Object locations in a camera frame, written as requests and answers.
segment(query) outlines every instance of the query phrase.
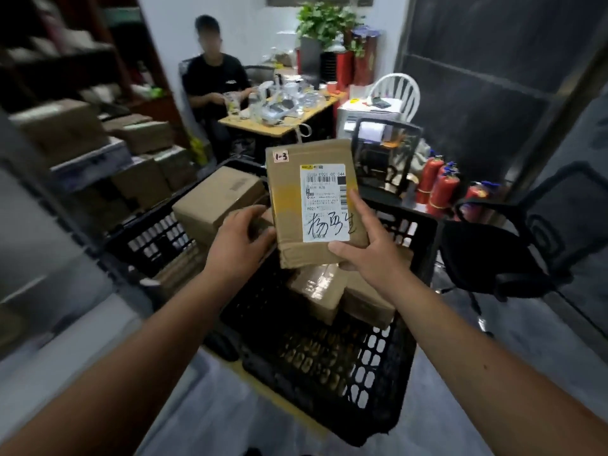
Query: person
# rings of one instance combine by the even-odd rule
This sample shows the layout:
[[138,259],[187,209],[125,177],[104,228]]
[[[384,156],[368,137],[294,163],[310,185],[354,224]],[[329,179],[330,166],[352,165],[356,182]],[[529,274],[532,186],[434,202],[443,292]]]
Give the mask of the person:
[[253,91],[240,61],[221,51],[219,23],[211,16],[196,18],[194,27],[203,53],[194,58],[182,78],[188,102],[197,122],[202,122],[217,162],[228,158],[232,134],[218,121],[227,115],[223,94],[240,92],[240,100]]
[[[606,423],[455,314],[409,271],[358,194],[350,198],[370,244],[331,242],[330,250],[394,304],[494,454],[608,454]],[[133,454],[214,317],[273,242],[273,228],[253,242],[247,235],[264,210],[228,215],[201,274],[6,441],[0,456]]]

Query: small sticker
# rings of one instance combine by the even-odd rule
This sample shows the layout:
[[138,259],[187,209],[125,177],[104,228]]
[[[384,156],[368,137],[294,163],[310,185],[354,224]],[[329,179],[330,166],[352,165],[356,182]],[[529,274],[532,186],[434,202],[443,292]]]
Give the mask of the small sticker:
[[274,159],[275,163],[288,162],[289,161],[289,152],[287,152],[286,149],[273,150],[272,158]]
[[300,165],[300,186],[303,242],[350,240],[345,166]]

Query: dark gray panel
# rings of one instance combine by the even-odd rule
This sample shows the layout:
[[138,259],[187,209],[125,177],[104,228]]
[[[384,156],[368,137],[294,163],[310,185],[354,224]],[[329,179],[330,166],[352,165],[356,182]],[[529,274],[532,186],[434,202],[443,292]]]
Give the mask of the dark gray panel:
[[558,90],[608,0],[417,0],[409,53]]
[[420,86],[413,123],[431,147],[475,181],[499,181],[547,102],[417,58],[404,72]]

